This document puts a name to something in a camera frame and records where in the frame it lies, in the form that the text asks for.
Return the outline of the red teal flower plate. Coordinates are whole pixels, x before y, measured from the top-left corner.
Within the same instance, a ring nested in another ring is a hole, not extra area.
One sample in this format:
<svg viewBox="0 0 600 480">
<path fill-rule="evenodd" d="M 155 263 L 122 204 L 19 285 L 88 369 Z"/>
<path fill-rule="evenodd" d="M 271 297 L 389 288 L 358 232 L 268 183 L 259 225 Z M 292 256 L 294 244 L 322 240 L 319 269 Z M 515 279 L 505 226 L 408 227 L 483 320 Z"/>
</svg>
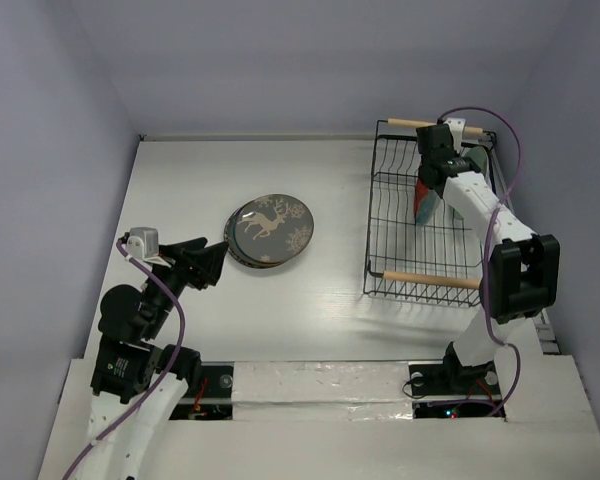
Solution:
<svg viewBox="0 0 600 480">
<path fill-rule="evenodd" d="M 444 185 L 445 178 L 436 168 L 425 163 L 420 165 L 413 208 L 414 220 L 417 225 L 423 226 L 429 222 L 443 195 Z"/>
</svg>

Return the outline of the grey deer snowflake plate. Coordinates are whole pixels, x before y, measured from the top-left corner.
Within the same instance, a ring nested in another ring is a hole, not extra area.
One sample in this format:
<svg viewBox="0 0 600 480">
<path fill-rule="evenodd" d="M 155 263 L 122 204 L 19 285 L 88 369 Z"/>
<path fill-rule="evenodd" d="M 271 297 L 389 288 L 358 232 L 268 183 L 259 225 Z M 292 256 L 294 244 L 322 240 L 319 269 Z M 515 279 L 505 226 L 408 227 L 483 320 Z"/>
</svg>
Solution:
<svg viewBox="0 0 600 480">
<path fill-rule="evenodd" d="M 312 212 L 293 196 L 263 195 L 238 210 L 235 240 L 250 259 L 281 265 L 301 254 L 312 239 Z"/>
</svg>

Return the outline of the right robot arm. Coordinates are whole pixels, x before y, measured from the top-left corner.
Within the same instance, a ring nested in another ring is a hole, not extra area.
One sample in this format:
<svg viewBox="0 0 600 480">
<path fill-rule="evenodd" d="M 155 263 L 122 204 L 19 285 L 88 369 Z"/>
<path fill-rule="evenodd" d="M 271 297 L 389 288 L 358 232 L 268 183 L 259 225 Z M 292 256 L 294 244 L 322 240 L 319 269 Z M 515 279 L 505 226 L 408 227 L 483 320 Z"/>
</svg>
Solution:
<svg viewBox="0 0 600 480">
<path fill-rule="evenodd" d="M 464 394 L 492 366 L 496 353 L 526 319 L 554 304 L 560 244 L 522 223 L 488 185 L 479 165 L 457 150 L 448 123 L 416 130 L 419 180 L 457 211 L 482 241 L 480 309 L 449 344 L 440 373 L 426 376 Z"/>
</svg>

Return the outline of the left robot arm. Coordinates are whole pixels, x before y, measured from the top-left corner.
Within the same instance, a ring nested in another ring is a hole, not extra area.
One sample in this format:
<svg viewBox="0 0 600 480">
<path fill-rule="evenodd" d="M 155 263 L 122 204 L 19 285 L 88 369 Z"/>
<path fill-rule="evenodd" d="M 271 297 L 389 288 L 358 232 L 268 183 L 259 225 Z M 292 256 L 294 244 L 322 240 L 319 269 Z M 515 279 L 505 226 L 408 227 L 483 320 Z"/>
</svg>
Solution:
<svg viewBox="0 0 600 480">
<path fill-rule="evenodd" d="M 116 242 L 147 278 L 121 284 L 100 302 L 101 339 L 90 383 L 89 443 L 75 479 L 142 479 L 177 403 L 198 391 L 201 355 L 185 347 L 184 290 L 217 284 L 228 250 L 206 238 L 162 245 L 138 227 Z"/>
</svg>

